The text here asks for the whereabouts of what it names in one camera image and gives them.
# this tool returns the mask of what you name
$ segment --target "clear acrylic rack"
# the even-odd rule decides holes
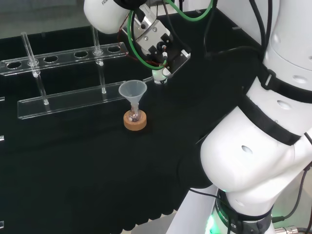
[[[27,57],[1,61],[0,75],[11,76],[32,72],[41,96],[18,101],[18,118],[38,117],[124,98],[118,91],[124,81],[105,84],[103,67],[106,59],[126,56],[128,50],[123,42],[100,45],[98,31],[94,27],[91,29],[94,46],[41,55],[33,54],[27,34],[21,34]],[[100,86],[58,94],[46,94],[41,80],[41,70],[90,61],[95,61],[97,64]]]

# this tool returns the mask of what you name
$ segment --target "table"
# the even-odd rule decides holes
[[[196,142],[237,105],[242,86],[255,78],[258,60],[248,51],[204,60],[206,20],[171,18],[192,48],[192,57],[166,85],[148,83],[140,102],[148,118],[142,132],[124,128],[122,117],[130,108],[126,100],[19,120],[17,100],[37,97],[36,83],[30,74],[0,78],[0,97],[5,96],[0,103],[3,233],[118,234],[171,214],[188,187],[211,184],[200,166]],[[168,27],[165,17],[160,19]],[[218,12],[208,49],[256,45],[234,26]],[[101,44],[117,41],[116,35],[99,36]],[[29,40],[35,54],[93,43],[89,27],[30,35]],[[0,60],[22,56],[20,38],[0,40]],[[144,79],[151,72],[121,58],[108,60],[104,74],[112,83]],[[44,70],[41,77],[47,94],[99,85],[95,63]]]

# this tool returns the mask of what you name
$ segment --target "black strap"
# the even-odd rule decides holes
[[[294,145],[301,137],[289,132],[270,119],[246,95],[243,96],[238,107],[255,126],[285,145]]]
[[[260,216],[239,214],[228,208],[231,206],[226,198],[225,193],[219,190],[218,195],[220,195],[221,200],[227,205],[223,205],[222,202],[216,199],[215,208],[223,224],[226,227],[230,226],[230,231],[235,234],[264,234],[269,229],[272,221],[271,211],[273,207],[267,213]]]
[[[267,69],[263,64],[258,71],[258,79],[261,86],[266,90],[272,90],[284,97],[304,103],[312,103],[312,91],[300,89],[291,84],[281,81],[276,77],[276,73]]]
[[[218,190],[218,193],[219,194],[217,194],[217,196],[219,195],[221,200],[224,201],[227,204],[227,206],[231,206],[229,201],[228,201],[228,198],[226,197],[226,193],[222,190]],[[227,208],[225,205],[223,205],[222,203],[220,203],[220,206],[226,214],[232,213],[232,211],[229,208]],[[261,220],[261,219],[265,218],[266,216],[270,215],[272,209],[273,209],[273,207],[271,207],[271,209],[268,212],[266,212],[265,214],[259,215],[259,216],[249,216],[249,215],[240,214],[240,213],[235,213],[235,214],[237,214],[237,219],[240,221],[258,221],[258,220]]]

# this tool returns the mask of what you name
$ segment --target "black cable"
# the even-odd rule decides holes
[[[270,41],[271,29],[272,29],[272,17],[273,17],[273,0],[268,0],[268,24],[267,24],[267,33],[266,33],[266,44],[265,48],[267,49]]]
[[[307,133],[305,133],[304,135],[306,136],[306,138],[308,139],[308,141],[309,141],[309,142],[311,143],[311,145],[312,145],[312,139],[311,139],[310,135],[307,134]]]
[[[302,189],[303,189],[303,183],[304,183],[304,179],[305,179],[305,177],[306,177],[306,175],[307,175],[307,172],[308,172],[308,170],[305,170],[304,173],[303,173],[303,175],[302,175],[302,177],[301,177],[301,182],[300,182],[298,197],[297,197],[297,201],[296,201],[296,203],[295,203],[295,205],[294,205],[294,208],[293,208],[293,210],[292,210],[288,215],[285,216],[285,219],[287,219],[287,218],[289,218],[290,216],[292,216],[293,213],[296,211],[298,205],[299,205],[299,201],[300,201],[300,199],[301,199],[301,193],[302,193]]]
[[[257,52],[257,54],[259,54],[260,56],[262,55],[261,50],[253,47],[253,46],[248,46],[248,45],[243,45],[243,46],[239,46],[233,49],[229,49],[229,50],[224,50],[224,51],[219,51],[219,52],[207,52],[205,57],[209,58],[212,56],[219,56],[219,55],[226,55],[228,53],[232,53],[232,52],[236,52],[236,51],[244,51],[244,50],[250,50],[250,51],[255,51]]]
[[[309,136],[308,133],[305,133],[304,134],[306,136],[306,138],[308,139],[308,141],[310,142],[310,144],[312,145],[312,139],[311,137]],[[307,172],[308,170],[310,169],[310,167],[312,166],[312,163],[310,163],[305,169],[304,169],[304,173],[302,175],[302,178],[301,178],[301,182],[300,182],[300,187],[299,187],[299,192],[298,192],[298,197],[297,197],[297,201],[292,209],[292,211],[286,215],[286,216],[278,216],[278,217],[273,217],[272,218],[272,223],[277,223],[277,222],[280,222],[280,221],[284,221],[285,219],[289,218],[290,216],[293,215],[293,213],[296,211],[298,205],[299,205],[299,202],[300,202],[300,199],[301,199],[301,193],[302,193],[302,189],[303,189],[303,183],[304,183],[304,179],[307,175]]]
[[[183,1],[184,0],[179,0],[179,8],[181,11],[183,11]]]
[[[293,215],[293,213],[297,210],[297,207],[299,205],[299,201],[301,199],[301,193],[302,193],[302,189],[303,189],[303,183],[304,183],[304,179],[307,175],[307,172],[308,172],[308,169],[305,169],[302,177],[301,177],[301,182],[300,182],[300,187],[299,187],[299,192],[298,192],[298,197],[297,197],[297,201],[292,209],[292,211],[286,215],[286,216],[278,216],[278,217],[273,217],[272,218],[272,223],[277,223],[277,222],[280,222],[280,221],[284,221],[285,219],[289,218],[290,216]]]
[[[257,52],[259,54],[260,59],[263,60],[264,53],[265,53],[265,50],[266,50],[266,43],[267,43],[266,32],[265,32],[265,28],[264,28],[262,17],[260,15],[259,9],[258,9],[255,1],[254,0],[250,0],[249,2],[250,2],[251,6],[253,8],[253,12],[254,12],[254,14],[255,14],[255,16],[257,18],[258,24],[259,24],[260,33],[261,33],[261,50],[255,48],[253,46],[239,46],[239,47],[236,47],[236,48],[233,48],[233,49],[229,49],[229,50],[225,50],[225,51],[207,52],[207,35],[208,35],[209,30],[210,30],[213,18],[215,17],[216,5],[217,5],[217,0],[216,0],[216,1],[214,1],[212,12],[211,12],[211,15],[210,15],[210,17],[208,19],[208,23],[206,25],[205,33],[204,33],[204,49],[205,49],[205,58],[206,59],[210,59],[212,56],[225,55],[225,54],[236,52],[236,51],[251,50],[251,51]],[[269,28],[271,28],[272,21],[270,20],[268,22],[271,22],[271,23],[268,24]]]
[[[164,6],[164,9],[165,9],[165,12],[166,12],[166,16],[167,16],[167,20],[168,20],[168,23],[171,27],[171,31],[172,31],[172,34],[174,35],[174,38],[178,40],[178,42],[180,43],[180,45],[183,47],[183,49],[186,51],[186,53],[190,53],[191,52],[191,48],[185,44],[180,38],[179,36],[176,34],[175,32],[175,29],[174,27],[172,26],[172,23],[171,23],[171,20],[170,20],[170,17],[169,17],[169,14],[168,14],[168,10],[167,10],[167,7],[166,7],[166,4],[164,2],[164,0],[162,1],[162,4]]]
[[[259,25],[259,28],[260,28],[260,34],[261,34],[261,50],[262,50],[262,57],[261,57],[261,61],[263,60],[264,58],[264,53],[266,51],[266,43],[267,43],[267,40],[266,40],[266,35],[265,35],[265,28],[264,28],[264,24],[263,24],[263,20],[262,20],[262,17],[260,15],[260,12],[259,12],[259,9],[257,7],[257,4],[255,3],[254,0],[249,0],[249,3],[250,5],[252,6],[253,8],[253,12],[254,12],[254,15],[258,21],[258,25]]]
[[[204,50],[205,50],[205,55],[207,54],[207,35],[208,35],[208,32],[209,32],[209,30],[211,28],[211,24],[213,22],[213,19],[215,17],[217,4],[218,4],[218,0],[214,0],[212,8],[211,8],[211,11],[210,11],[210,15],[208,17],[208,23],[206,25],[205,32],[204,32]]]
[[[307,233],[307,228],[297,228],[299,233]]]
[[[194,189],[189,189],[189,191],[193,192],[193,193],[196,193],[196,194],[200,194],[200,195],[204,195],[204,196],[211,196],[211,197],[214,197],[215,199],[219,200],[222,204],[224,204],[229,210],[233,211],[235,213],[235,220],[236,222],[238,222],[238,215],[237,215],[237,211],[234,210],[232,207],[228,206],[221,198],[219,198],[218,196],[216,195],[212,195],[212,194],[207,194],[207,193],[202,193],[202,192],[199,192],[199,191],[196,191]],[[231,217],[229,216],[228,214],[228,232],[227,234],[230,234],[231,232],[231,223],[232,223],[232,220],[231,220]]]

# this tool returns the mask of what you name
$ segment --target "test tube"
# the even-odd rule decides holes
[[[40,91],[40,94],[41,94],[41,97],[43,99],[43,103],[44,105],[48,105],[49,104],[49,101],[48,101],[48,98],[47,98],[47,94],[45,92],[45,89],[43,87],[43,83],[42,83],[42,80],[41,80],[41,76],[40,76],[40,70],[37,69],[38,66],[37,66],[37,61],[34,57],[34,53],[33,53],[33,50],[31,49],[31,46],[30,46],[30,43],[29,43],[29,40],[28,40],[28,36],[27,36],[27,33],[25,32],[22,32],[21,33],[21,37],[23,39],[23,43],[24,43],[24,46],[25,46],[25,49],[26,49],[26,53],[28,55],[28,58],[29,58],[29,61],[28,61],[28,65],[31,66],[32,68],[32,72],[33,72],[33,76],[34,78],[36,79],[36,82],[37,82],[37,86],[39,88],[39,91]]]
[[[91,26],[91,30],[92,30],[92,36],[93,36],[93,43],[94,43],[94,55],[100,56],[103,54],[103,51],[100,49],[99,47],[99,40],[98,40],[98,30]]]
[[[105,87],[105,79],[104,79],[104,72],[103,72],[103,66],[100,66],[97,62],[97,71],[99,76],[99,82],[101,83],[102,87],[102,93],[106,93],[106,87]]]
[[[100,56],[103,54],[103,51],[100,49],[99,46],[99,40],[98,40],[98,30],[91,26],[92,29],[92,36],[93,36],[93,43],[94,43],[94,51],[93,54],[95,56]],[[99,82],[101,84],[102,87],[102,93],[105,94],[106,93],[106,87],[105,87],[105,79],[104,79],[104,72],[103,72],[103,60],[102,59],[96,59],[96,63],[97,63],[97,71],[98,71],[98,76],[99,76]]]

